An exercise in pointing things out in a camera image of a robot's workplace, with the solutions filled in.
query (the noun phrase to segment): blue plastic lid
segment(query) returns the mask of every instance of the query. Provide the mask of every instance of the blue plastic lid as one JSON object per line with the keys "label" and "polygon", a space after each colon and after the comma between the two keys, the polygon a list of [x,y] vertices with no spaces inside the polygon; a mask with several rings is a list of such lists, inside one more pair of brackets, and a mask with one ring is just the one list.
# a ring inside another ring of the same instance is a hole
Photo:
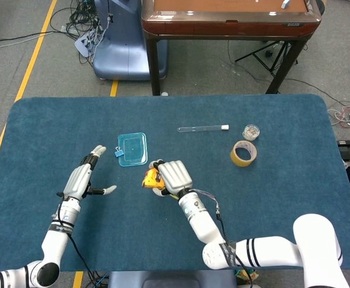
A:
{"label": "blue plastic lid", "polygon": [[147,162],[147,142],[144,133],[122,134],[117,137],[118,146],[124,151],[119,165],[136,166]]}

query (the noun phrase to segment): white robotic arm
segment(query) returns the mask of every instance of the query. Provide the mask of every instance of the white robotic arm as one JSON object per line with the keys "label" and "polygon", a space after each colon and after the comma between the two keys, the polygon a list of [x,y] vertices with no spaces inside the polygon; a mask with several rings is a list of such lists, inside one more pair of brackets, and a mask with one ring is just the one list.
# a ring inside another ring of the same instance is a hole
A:
{"label": "white robotic arm", "polygon": [[317,214],[306,214],[294,223],[296,245],[279,237],[246,239],[228,243],[205,209],[192,180],[181,161],[151,163],[164,180],[168,193],[179,198],[179,205],[198,239],[206,244],[204,263],[211,269],[247,267],[301,266],[304,288],[349,288],[340,265],[342,251],[331,222]]}
{"label": "white robotic arm", "polygon": [[116,186],[107,189],[90,186],[92,171],[105,150],[105,147],[99,145],[85,156],[79,167],[71,173],[63,193],[58,193],[62,201],[42,243],[44,259],[17,270],[1,271],[0,288],[45,288],[56,282],[61,258],[80,212],[79,201],[87,195],[107,195],[116,189]]}

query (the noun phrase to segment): black metal frame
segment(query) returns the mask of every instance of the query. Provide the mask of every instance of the black metal frame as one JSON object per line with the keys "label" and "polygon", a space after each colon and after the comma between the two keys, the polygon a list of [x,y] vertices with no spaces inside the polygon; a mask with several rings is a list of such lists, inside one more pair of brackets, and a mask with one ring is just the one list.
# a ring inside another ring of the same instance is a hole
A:
{"label": "black metal frame", "polygon": [[[240,58],[237,58],[237,59],[235,60],[235,63],[236,63],[236,62],[239,62],[239,61],[241,61],[241,60],[243,60],[243,59],[245,59],[245,58],[248,58],[248,57],[250,57],[250,56],[253,56],[256,60],[259,61],[259,63],[260,63],[268,72],[270,72],[270,74],[271,74],[273,77],[275,77],[274,71],[282,65],[282,61],[283,61],[283,60],[286,58],[286,56],[287,56],[287,52],[288,52],[288,48],[289,48],[289,42],[288,42],[288,41],[284,41],[284,43],[283,43],[283,45],[282,45],[282,48],[280,48],[280,51],[279,51],[279,53],[277,54],[277,57],[275,58],[275,60],[274,60],[274,62],[272,63],[272,66],[271,66],[271,67],[269,67],[262,59],[260,59],[259,56],[257,55],[257,53],[260,52],[260,51],[263,51],[264,49],[266,49],[266,48],[268,48],[268,47],[270,47],[270,46],[274,46],[274,45],[280,44],[280,42],[281,42],[281,41],[274,41],[274,42],[272,42],[272,43],[270,43],[270,44],[268,44],[268,45],[266,45],[266,46],[264,46],[264,47],[262,47],[262,48],[260,48],[260,49],[258,49],[258,50],[255,50],[255,51],[253,51],[253,52],[251,52],[251,53],[248,53],[248,54],[245,55],[245,56],[242,56],[242,57],[240,57]],[[282,54],[283,54],[283,57],[282,57],[282,59],[280,60],[280,65],[279,65],[279,66],[276,66],[277,63],[279,62],[279,59],[280,59],[280,57],[282,56]]]}

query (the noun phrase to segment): gray floor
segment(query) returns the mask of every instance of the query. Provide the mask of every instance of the gray floor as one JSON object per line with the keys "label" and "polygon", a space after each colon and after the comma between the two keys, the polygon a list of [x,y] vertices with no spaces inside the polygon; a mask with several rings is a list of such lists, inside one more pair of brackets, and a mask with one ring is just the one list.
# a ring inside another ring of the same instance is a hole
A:
{"label": "gray floor", "polygon": [[[70,0],[58,1],[55,11],[67,7]],[[40,31],[50,1],[0,0],[0,38]],[[55,18],[57,27],[68,15]],[[0,133],[16,97],[36,40],[0,49]],[[260,47],[259,42],[230,41],[231,57],[237,58]],[[227,41],[172,41],[170,70],[163,90],[170,95],[261,94],[270,76],[253,58],[241,67],[230,63]],[[288,77],[305,80],[338,100],[350,101],[350,2],[329,1],[323,21],[299,57],[299,64]],[[74,43],[63,35],[45,37],[23,97],[82,97],[110,95],[111,81],[95,77],[91,67],[78,62]],[[286,80],[282,93],[314,93],[329,105],[334,101],[305,84]],[[117,96],[150,95],[148,82],[120,82]],[[350,139],[350,129],[334,127],[337,139]],[[258,284],[263,288],[303,287],[301,271],[261,271]],[[345,271],[350,283],[350,271]],[[72,287],[74,274],[64,273],[55,287]]]}

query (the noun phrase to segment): black table leg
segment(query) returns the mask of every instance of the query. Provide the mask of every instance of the black table leg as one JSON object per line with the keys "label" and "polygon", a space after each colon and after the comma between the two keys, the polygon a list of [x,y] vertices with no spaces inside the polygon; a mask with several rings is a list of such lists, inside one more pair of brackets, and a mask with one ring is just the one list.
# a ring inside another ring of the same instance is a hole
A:
{"label": "black table leg", "polygon": [[156,40],[146,39],[146,47],[149,60],[152,95],[159,96],[161,94],[161,84],[159,82],[159,61]]}
{"label": "black table leg", "polygon": [[266,94],[277,94],[277,91],[284,81],[285,76],[287,76],[289,69],[291,69],[292,65],[295,63],[295,60],[303,50],[307,41],[290,41],[290,43],[291,48],[289,48],[288,54],[281,63],[275,77],[268,87]]}

